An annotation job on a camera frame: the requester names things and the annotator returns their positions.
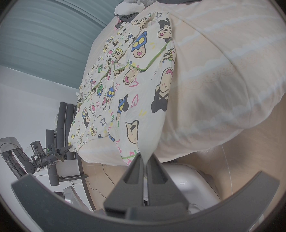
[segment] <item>wall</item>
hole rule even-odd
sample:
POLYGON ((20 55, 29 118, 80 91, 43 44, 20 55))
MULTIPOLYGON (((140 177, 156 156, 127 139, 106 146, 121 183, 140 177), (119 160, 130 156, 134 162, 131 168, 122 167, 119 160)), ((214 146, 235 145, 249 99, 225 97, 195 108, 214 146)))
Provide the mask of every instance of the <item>wall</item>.
MULTIPOLYGON (((76 103, 77 90, 61 84, 40 79, 22 72, 0 66, 0 138, 16 137, 23 149, 30 143, 40 140, 45 145, 46 129, 54 129, 54 121, 58 113, 60 102, 76 103)), ((67 161, 58 169, 71 170, 72 175, 79 174, 77 164, 67 161)), ((43 169, 37 175, 48 174, 43 169)), ((70 185, 62 182, 60 186, 52 187, 48 176, 37 177, 52 191, 62 191, 70 185)), ((16 181, 5 161, 0 156, 0 194, 14 214, 31 231, 40 231, 23 208, 18 203, 10 184, 16 181)), ((81 180, 74 181, 75 190, 83 202, 89 207, 81 180)))

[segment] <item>bed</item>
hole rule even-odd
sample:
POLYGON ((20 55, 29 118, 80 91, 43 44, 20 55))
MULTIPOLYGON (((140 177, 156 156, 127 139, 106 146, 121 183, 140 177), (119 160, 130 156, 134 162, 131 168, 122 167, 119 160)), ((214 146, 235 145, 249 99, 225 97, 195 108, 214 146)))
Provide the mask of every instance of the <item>bed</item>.
MULTIPOLYGON (((154 3, 168 11, 176 64, 160 141, 161 162, 210 149, 265 120, 286 92, 286 18, 270 0, 154 3)), ((91 48, 83 79, 110 36, 114 18, 91 48)), ((86 162, 126 165, 109 137, 78 150, 86 162)))

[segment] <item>bed sheet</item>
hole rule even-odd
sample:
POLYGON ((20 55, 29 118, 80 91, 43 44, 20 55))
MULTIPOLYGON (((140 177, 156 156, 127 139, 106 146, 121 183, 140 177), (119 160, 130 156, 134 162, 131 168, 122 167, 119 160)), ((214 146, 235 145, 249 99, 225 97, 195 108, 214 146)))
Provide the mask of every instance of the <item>bed sheet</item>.
MULTIPOLYGON (((286 23, 269 0, 202 0, 169 11, 176 66, 156 156, 161 162, 220 145, 265 120, 286 92, 286 23)), ((117 31, 114 18, 86 64, 117 31)), ((106 138, 79 150, 87 162, 125 164, 106 138)))

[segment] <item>blue fabric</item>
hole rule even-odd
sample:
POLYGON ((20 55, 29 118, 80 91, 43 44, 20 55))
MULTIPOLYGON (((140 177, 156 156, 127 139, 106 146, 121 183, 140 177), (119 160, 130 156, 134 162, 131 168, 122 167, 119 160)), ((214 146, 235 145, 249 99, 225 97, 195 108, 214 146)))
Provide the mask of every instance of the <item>blue fabric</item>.
POLYGON ((0 28, 0 65, 78 88, 120 0, 19 0, 0 28))

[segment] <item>yellow eye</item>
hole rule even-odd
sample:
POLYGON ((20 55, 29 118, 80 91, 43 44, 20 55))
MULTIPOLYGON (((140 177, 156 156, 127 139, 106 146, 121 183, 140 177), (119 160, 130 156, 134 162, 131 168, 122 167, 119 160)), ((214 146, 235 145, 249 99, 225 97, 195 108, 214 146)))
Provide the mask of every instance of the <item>yellow eye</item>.
POLYGON ((142 44, 144 42, 144 38, 139 39, 139 44, 142 44))

